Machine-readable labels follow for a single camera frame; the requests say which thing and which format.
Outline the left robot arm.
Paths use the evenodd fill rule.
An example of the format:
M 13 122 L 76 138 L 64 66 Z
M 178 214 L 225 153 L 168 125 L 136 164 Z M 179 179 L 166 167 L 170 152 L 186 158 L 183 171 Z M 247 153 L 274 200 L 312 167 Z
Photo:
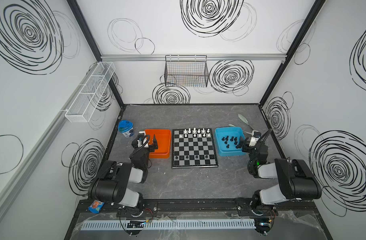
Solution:
M 129 162 L 105 161 L 88 188 L 88 199 L 119 204 L 142 211 L 144 199 L 141 193 L 128 188 L 128 183 L 143 184 L 152 166 L 150 153 L 158 149 L 155 135 L 140 132 L 132 142 L 134 150 Z

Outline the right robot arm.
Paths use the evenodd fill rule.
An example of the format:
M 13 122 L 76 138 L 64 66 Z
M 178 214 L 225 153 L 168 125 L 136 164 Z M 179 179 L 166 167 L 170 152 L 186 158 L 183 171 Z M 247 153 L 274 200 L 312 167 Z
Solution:
M 255 191 L 250 202 L 252 212 L 262 216 L 274 206 L 292 200 L 316 200 L 322 188 L 304 160 L 275 159 L 268 163 L 266 140 L 272 129 L 261 134 L 252 131 L 251 137 L 240 137 L 238 147 L 249 155 L 248 171 L 254 178 L 277 179 L 278 184 Z

